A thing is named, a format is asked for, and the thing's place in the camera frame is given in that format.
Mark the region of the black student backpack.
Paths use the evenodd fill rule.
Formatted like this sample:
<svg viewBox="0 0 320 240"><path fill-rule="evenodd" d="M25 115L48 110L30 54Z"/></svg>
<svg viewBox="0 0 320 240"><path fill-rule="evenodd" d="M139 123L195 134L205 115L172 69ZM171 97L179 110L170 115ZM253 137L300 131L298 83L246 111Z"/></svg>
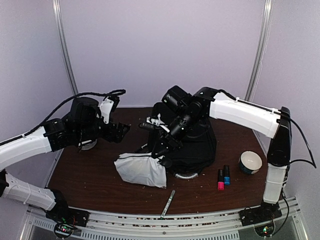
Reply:
<svg viewBox="0 0 320 240"><path fill-rule="evenodd" d="M176 117L176 114L162 102L157 102L153 106L151 117L157 117L158 114L166 125ZM156 128L149 131L146 144L147 153L154 150L161 132L163 131ZM199 120L181 142L180 149L167 152L163 157L166 169L176 178L195 178L215 161L217 140L208 118Z"/></svg>

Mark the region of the white plastic pouch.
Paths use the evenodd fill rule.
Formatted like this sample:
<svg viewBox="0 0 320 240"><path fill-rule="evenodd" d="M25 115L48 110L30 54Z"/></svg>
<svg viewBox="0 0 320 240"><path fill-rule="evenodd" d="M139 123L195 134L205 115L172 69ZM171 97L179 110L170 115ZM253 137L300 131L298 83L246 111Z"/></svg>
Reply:
<svg viewBox="0 0 320 240"><path fill-rule="evenodd" d="M124 182L165 189L166 168L160 161L161 158L152 158L150 153L123 153L114 165Z"/></svg>

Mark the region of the thin green white pen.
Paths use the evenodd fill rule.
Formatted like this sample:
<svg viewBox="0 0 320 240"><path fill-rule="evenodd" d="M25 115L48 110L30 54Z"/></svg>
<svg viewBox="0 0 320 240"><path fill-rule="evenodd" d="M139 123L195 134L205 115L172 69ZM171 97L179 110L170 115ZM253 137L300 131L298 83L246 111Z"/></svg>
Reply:
<svg viewBox="0 0 320 240"><path fill-rule="evenodd" d="M173 198L174 198L174 196L175 196L175 193L176 193L175 190L172 190L172 191L171 191L170 196L169 196L169 198L168 198L168 200L167 200L167 202L166 202L166 204L165 204L165 206L164 206L164 209L163 209L163 211L161 212L161 215L160 215L160 219L161 219L161 220L163 220L163 219L165 218L165 216L166 216L166 214L167 214L167 211L168 211L168 209L169 209L169 207L170 207L170 205L171 205L171 202L172 202L172 200L173 200Z"/></svg>

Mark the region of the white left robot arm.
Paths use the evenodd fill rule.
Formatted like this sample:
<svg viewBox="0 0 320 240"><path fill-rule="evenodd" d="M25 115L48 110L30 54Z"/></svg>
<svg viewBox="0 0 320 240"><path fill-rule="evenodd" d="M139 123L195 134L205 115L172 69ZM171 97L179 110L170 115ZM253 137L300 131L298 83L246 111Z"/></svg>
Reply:
<svg viewBox="0 0 320 240"><path fill-rule="evenodd" d="M32 133L25 133L0 144L0 196L43 209L51 218L67 222L72 211L59 190L37 187L14 177L7 168L40 155L53 153L69 146L79 149L97 139L119 143L130 130L124 123L73 123L55 118Z"/></svg>

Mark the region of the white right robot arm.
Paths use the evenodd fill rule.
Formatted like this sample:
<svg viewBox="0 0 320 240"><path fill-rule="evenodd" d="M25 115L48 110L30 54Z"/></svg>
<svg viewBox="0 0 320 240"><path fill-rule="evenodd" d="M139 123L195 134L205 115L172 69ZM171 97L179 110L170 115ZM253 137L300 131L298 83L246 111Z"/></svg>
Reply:
<svg viewBox="0 0 320 240"><path fill-rule="evenodd" d="M180 149L182 139L200 120L212 118L228 121L248 129L256 136L269 140L263 146L267 160L267 175L261 204L255 207L259 220L266 221L275 214L283 187L288 178L292 151L292 125L287 107L280 109L252 103L232 96L223 89L202 87L195 94L184 92L175 85L161 100L174 113L171 123L164 125L151 156L157 158Z"/></svg>

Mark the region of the blue capped black highlighter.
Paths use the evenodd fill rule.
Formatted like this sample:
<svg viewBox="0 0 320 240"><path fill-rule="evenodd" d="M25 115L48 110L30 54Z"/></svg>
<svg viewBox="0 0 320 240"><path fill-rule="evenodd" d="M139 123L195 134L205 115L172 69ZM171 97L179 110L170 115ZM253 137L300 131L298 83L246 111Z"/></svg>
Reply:
<svg viewBox="0 0 320 240"><path fill-rule="evenodd" d="M231 184L231 178L230 178L230 166L224 165L223 166L223 181L225 185Z"/></svg>

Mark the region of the pink capped black highlighter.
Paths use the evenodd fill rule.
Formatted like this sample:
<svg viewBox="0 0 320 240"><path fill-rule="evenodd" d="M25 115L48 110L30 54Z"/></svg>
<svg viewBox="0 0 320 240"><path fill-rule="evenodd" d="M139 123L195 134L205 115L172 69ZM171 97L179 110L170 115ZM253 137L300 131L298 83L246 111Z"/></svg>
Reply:
<svg viewBox="0 0 320 240"><path fill-rule="evenodd" d="M218 169L217 189L219 191L223 191L225 189L224 170L223 169Z"/></svg>

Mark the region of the blue white ceramic bowl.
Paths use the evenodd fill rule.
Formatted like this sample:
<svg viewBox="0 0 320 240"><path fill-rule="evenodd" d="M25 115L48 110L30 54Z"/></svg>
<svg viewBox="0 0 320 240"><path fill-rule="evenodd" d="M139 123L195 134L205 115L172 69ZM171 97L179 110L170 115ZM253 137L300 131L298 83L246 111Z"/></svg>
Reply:
<svg viewBox="0 0 320 240"><path fill-rule="evenodd" d="M240 170L247 175L256 174L263 166L260 156L253 151L244 151L238 160Z"/></svg>

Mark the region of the left aluminium corner post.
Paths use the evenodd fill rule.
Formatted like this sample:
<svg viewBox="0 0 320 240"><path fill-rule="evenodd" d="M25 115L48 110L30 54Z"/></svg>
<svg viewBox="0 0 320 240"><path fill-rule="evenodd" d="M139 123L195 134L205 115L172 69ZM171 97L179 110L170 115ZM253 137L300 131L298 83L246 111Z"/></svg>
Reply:
<svg viewBox="0 0 320 240"><path fill-rule="evenodd" d="M71 63L70 54L68 50L67 39L66 39L64 23L63 23L63 16L61 11L61 1L53 0L52 6L53 6L53 14L54 14L55 22L57 26L59 42L62 50L63 61L64 61L66 73L67 73L68 82L70 84L72 94L75 96L79 94L79 90L75 80L74 71L72 68L72 63Z"/></svg>

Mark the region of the aluminium corner post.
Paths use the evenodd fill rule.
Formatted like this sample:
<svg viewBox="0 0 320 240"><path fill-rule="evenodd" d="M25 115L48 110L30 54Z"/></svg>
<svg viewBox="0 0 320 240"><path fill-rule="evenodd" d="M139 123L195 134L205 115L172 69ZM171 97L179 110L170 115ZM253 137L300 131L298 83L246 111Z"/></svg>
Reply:
<svg viewBox="0 0 320 240"><path fill-rule="evenodd" d="M248 102L251 102L254 99L258 82L260 79L263 56L267 48L269 34L270 34L273 6L274 6L273 0L264 1L264 9L263 9L263 15L261 20L260 34L259 34L259 39L257 43L256 54L253 61L253 67L252 67L249 83L247 86L246 94L244 97L244 99Z"/></svg>
<svg viewBox="0 0 320 240"><path fill-rule="evenodd" d="M74 71L72 68L72 63L71 63L70 54L68 50L67 39L66 39L64 23L63 23L63 16L61 11L61 1L53 0L52 6L53 6L53 14L54 14L55 22L57 26L59 42L62 50L63 61L64 61L66 73L67 73L68 82L70 84L72 94L75 96L79 94L79 90L75 80Z"/></svg>

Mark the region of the right aluminium corner post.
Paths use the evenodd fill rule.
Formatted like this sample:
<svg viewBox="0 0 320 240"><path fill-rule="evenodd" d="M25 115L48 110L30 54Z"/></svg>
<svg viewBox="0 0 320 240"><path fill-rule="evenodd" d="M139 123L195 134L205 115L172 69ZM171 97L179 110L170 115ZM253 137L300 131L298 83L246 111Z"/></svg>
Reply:
<svg viewBox="0 0 320 240"><path fill-rule="evenodd" d="M261 20L260 34L259 34L259 39L257 43L256 54L253 61L253 67L252 67L249 83L247 86L246 94L244 97L244 99L248 102L251 102L254 99L258 82L260 79L263 56L267 48L269 34L270 34L273 6L274 6L273 0L264 1L264 9L263 9L263 15Z"/></svg>

